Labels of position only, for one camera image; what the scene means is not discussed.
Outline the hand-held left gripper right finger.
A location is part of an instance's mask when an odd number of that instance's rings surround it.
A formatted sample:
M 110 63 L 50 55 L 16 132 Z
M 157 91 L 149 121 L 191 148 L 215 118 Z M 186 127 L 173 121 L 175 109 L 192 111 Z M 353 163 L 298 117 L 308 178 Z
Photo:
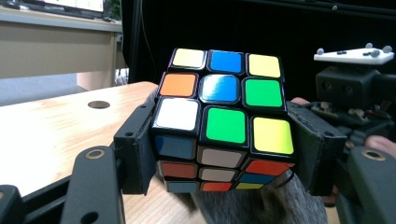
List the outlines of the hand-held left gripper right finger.
M 303 105 L 287 102 L 292 137 L 297 150 L 295 173 L 314 196 L 329 196 L 334 185 L 335 161 L 347 137 Z

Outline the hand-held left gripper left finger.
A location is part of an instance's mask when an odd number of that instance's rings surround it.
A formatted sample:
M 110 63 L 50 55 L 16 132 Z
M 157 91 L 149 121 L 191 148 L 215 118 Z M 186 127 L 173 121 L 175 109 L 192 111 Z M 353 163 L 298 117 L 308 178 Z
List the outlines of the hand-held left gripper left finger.
M 154 102 L 138 106 L 114 135 L 116 157 L 122 161 L 124 194 L 147 194 L 156 174 L 156 157 L 149 136 L 154 107 Z

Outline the grey cloth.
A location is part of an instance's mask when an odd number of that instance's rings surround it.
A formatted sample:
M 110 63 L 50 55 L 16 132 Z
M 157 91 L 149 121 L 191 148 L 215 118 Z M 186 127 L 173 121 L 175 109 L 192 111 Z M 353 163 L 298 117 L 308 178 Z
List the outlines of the grey cloth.
M 207 224 L 328 224 L 319 196 L 305 191 L 297 176 L 282 175 L 261 189 L 181 193 L 177 197 Z

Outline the multicoloured puzzle cube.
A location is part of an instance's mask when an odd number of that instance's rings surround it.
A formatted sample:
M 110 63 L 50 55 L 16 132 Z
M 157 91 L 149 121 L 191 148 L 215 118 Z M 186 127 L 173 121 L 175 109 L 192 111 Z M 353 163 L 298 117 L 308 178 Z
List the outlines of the multicoloured puzzle cube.
M 150 127 L 168 191 L 260 189 L 296 162 L 281 61 L 176 48 Z

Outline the black metal stand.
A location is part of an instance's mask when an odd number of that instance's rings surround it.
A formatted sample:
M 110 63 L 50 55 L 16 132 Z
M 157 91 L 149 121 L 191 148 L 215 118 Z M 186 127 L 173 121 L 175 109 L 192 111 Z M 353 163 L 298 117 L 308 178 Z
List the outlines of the black metal stand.
M 139 58 L 139 45 L 141 33 L 141 16 L 143 0 L 134 0 L 134 9 L 131 22 L 131 46 L 130 46 L 130 64 L 129 64 L 129 82 L 137 81 L 137 63 Z

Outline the light wooden desk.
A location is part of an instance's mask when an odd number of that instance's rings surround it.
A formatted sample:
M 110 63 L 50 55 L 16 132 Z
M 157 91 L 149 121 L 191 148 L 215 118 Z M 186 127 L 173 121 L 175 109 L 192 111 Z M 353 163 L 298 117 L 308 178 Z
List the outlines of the light wooden desk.
M 121 26 L 0 6 L 0 78 L 77 75 L 88 91 L 112 87 L 125 66 Z

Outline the dark curtain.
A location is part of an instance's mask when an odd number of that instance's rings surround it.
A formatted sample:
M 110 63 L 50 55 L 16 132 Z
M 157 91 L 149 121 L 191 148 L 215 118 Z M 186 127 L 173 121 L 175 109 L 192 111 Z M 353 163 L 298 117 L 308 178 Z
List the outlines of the dark curtain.
M 130 64 L 134 0 L 120 0 L 123 56 Z M 288 97 L 316 96 L 322 63 L 314 52 L 396 48 L 396 16 L 331 12 L 245 0 L 143 0 L 136 79 L 157 83 L 175 48 L 275 55 L 286 73 Z

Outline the computer monitor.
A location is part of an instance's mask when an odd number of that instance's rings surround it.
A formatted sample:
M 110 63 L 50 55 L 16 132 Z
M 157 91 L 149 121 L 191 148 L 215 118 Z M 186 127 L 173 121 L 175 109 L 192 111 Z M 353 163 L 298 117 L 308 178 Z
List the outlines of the computer monitor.
M 20 4 L 31 10 L 78 17 L 102 19 L 104 0 L 20 0 Z

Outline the black metal rail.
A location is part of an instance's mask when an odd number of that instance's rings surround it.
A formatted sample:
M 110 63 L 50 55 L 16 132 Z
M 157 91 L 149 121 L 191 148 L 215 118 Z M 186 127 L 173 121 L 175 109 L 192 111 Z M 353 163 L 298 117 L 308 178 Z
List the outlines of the black metal rail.
M 396 0 L 245 0 L 284 7 L 396 16 Z

